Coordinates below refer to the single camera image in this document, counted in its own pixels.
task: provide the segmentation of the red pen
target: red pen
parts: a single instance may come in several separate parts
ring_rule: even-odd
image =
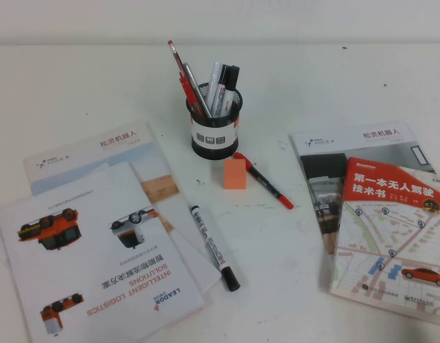
[[[182,84],[182,88],[185,91],[185,95],[187,100],[189,101],[191,109],[193,110],[194,113],[198,114],[199,116],[202,116],[203,112],[201,110],[201,106],[199,106],[199,102],[198,100],[196,100],[196,96],[194,95],[189,80],[186,78],[185,75],[182,74],[181,71],[179,73],[180,73],[179,81]]]
[[[286,206],[287,209],[293,209],[293,204],[281,193],[277,190],[276,187],[274,187],[271,182],[269,182],[266,177],[261,175],[261,173],[256,170],[254,165],[240,152],[235,152],[233,157],[235,159],[245,159],[246,160],[246,170],[255,178],[258,180],[260,184],[262,184],[268,191],[272,193],[282,204]]]

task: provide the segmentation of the black mesh pen holder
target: black mesh pen holder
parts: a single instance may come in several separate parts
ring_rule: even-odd
[[[209,84],[200,84],[199,90],[205,97]],[[239,146],[239,111],[242,107],[242,95],[234,90],[233,104],[228,116],[207,118],[196,114],[188,100],[186,108],[191,115],[191,147],[204,159],[225,159]]]

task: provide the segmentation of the booklet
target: booklet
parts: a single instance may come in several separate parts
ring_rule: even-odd
[[[127,163],[0,207],[33,342],[136,342],[202,298]]]
[[[330,292],[440,324],[440,178],[350,158]]]
[[[291,140],[329,254],[334,253],[349,157],[434,171],[410,128],[400,121],[298,132],[291,135]]]
[[[24,164],[32,193],[36,195],[123,161],[130,163],[141,188],[164,218],[169,236],[200,291],[205,292],[220,279],[220,272],[208,260],[210,252],[191,216],[186,197],[177,187],[171,168],[145,121],[133,121],[77,143],[30,156]]]

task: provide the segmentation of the orange robot illustration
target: orange robot illustration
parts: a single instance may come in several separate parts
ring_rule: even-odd
[[[18,235],[22,242],[37,239],[47,250],[60,250],[82,236],[77,225],[77,215],[77,210],[65,209],[25,224]]]
[[[41,311],[41,316],[46,326],[47,334],[58,336],[63,329],[60,312],[66,311],[83,301],[84,298],[79,293],[75,293],[68,298],[54,302],[52,305],[45,306]]]

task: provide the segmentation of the red pen cap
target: red pen cap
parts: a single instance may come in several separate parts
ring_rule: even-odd
[[[235,159],[245,159],[246,160],[246,170],[249,170],[250,168],[252,168],[254,165],[240,152],[235,152],[233,157]]]

